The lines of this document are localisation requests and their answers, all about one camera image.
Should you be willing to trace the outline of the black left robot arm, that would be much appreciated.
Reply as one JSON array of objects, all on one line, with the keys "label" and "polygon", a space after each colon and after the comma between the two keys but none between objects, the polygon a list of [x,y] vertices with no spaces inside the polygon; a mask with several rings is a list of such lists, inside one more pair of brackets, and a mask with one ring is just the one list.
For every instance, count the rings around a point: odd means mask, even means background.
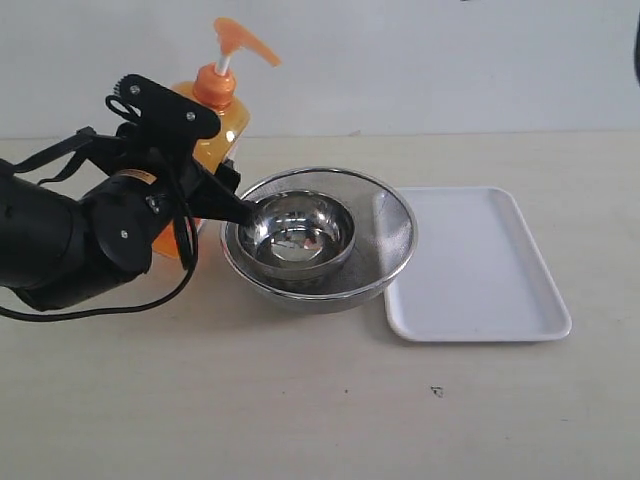
[{"label": "black left robot arm", "polygon": [[[54,320],[62,309],[149,271],[153,243],[166,227],[178,235],[186,269],[197,261],[198,219],[246,224],[252,202],[235,190],[230,161],[215,172],[192,156],[196,141],[133,123],[113,136],[85,127],[26,160],[1,163],[1,284]],[[86,161],[105,179],[74,200],[22,174],[68,156],[62,182]]]}]

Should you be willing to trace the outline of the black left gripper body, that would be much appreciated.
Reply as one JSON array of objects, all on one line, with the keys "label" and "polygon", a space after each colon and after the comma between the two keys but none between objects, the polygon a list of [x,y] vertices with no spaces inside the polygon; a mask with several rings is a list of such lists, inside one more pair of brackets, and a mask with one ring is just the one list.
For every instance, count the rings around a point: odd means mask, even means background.
[{"label": "black left gripper body", "polygon": [[140,134],[91,138],[89,161],[107,176],[89,191],[95,235],[159,235],[179,219],[195,217],[192,192],[206,168],[193,152],[190,158],[171,156],[143,142]]}]

